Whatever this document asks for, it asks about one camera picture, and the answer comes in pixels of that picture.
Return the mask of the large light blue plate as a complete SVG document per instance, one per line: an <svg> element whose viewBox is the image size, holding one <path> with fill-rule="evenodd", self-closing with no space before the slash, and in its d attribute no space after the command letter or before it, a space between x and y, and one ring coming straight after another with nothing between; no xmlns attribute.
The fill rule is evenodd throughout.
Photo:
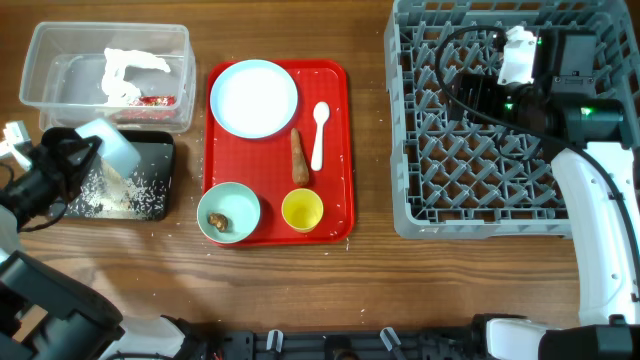
<svg viewBox="0 0 640 360"><path fill-rule="evenodd" d="M260 59L230 65L214 80L209 105L216 122L230 134L261 139L282 130L294 117L297 85L280 65Z"/></svg>

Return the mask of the light blue bowl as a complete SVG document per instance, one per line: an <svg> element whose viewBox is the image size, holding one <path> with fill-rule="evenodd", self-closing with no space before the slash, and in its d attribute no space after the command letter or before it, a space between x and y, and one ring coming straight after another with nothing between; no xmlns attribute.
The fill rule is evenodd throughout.
<svg viewBox="0 0 640 360"><path fill-rule="evenodd" d="M83 139L97 136L102 140L98 149L100 157L121 177L128 177L138 166L141 156L138 150L105 119L96 119L75 129Z"/></svg>

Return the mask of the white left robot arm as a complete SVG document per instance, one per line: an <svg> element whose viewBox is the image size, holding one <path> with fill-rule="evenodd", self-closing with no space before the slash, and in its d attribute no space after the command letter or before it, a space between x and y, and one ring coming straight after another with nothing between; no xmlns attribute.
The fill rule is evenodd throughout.
<svg viewBox="0 0 640 360"><path fill-rule="evenodd" d="M30 167L1 190L1 356L4 359L182 359L176 320L126 318L105 297L27 255L19 236L60 201L68 205L96 158L126 177L140 155L96 120L31 148Z"/></svg>

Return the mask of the red snack wrapper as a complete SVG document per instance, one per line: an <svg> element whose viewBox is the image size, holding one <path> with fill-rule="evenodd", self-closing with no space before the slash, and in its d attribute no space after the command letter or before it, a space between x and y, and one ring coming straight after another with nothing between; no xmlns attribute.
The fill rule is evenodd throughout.
<svg viewBox="0 0 640 360"><path fill-rule="evenodd" d="M129 107L170 107L176 103L175 96L140 96L132 99Z"/></svg>

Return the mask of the white plastic spoon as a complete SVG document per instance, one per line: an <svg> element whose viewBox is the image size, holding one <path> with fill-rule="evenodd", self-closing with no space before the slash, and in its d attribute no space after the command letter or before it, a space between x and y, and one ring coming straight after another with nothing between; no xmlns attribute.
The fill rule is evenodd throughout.
<svg viewBox="0 0 640 360"><path fill-rule="evenodd" d="M320 171L323 166L323 135L324 125L329 120L330 108L326 102L318 102L313 109L313 119L316 123L314 146L311 157L311 169Z"/></svg>

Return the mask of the pale green bowl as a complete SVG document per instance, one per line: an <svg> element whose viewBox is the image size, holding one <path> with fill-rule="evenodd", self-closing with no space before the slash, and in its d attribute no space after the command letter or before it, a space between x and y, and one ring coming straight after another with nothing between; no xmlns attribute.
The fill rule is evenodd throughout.
<svg viewBox="0 0 640 360"><path fill-rule="evenodd" d="M221 233L207 222L211 212L221 213L229 220L229 230ZM222 245L232 245L247 239L258 227L261 204L249 187L238 182L224 182L207 190L199 201L196 220L202 234Z"/></svg>

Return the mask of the white tissue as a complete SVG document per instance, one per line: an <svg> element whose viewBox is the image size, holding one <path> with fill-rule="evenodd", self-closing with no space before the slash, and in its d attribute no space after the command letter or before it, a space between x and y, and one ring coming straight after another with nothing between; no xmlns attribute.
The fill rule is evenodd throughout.
<svg viewBox="0 0 640 360"><path fill-rule="evenodd" d="M101 89L107 96L106 105L108 106L129 106L142 96L137 86L125 80L128 68L171 72L164 59L149 52L105 48L104 56L106 63Z"/></svg>

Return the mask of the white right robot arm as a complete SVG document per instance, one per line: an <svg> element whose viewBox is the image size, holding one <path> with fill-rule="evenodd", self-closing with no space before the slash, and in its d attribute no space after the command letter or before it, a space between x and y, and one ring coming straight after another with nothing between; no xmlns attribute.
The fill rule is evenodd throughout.
<svg viewBox="0 0 640 360"><path fill-rule="evenodd" d="M557 329L493 317L481 330L496 359L639 356L639 206L622 103L587 79L544 72L507 82L460 74L444 84L451 114L540 138L568 211L580 280L580 324Z"/></svg>

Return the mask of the brown food scrap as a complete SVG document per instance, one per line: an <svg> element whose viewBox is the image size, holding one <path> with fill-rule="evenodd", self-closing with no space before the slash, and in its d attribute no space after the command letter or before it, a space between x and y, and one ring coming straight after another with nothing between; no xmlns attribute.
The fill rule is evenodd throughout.
<svg viewBox="0 0 640 360"><path fill-rule="evenodd" d="M227 232L229 230L229 220L225 215L221 213L209 213L207 215L207 222L221 233Z"/></svg>

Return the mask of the yellow plastic cup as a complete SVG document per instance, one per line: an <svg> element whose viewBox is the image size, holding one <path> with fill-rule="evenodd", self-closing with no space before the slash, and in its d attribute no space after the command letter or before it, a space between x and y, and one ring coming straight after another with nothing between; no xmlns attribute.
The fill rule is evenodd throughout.
<svg viewBox="0 0 640 360"><path fill-rule="evenodd" d="M324 203L316 192L307 188L298 188L284 197L281 214L286 224L293 230L298 233L309 233L322 220Z"/></svg>

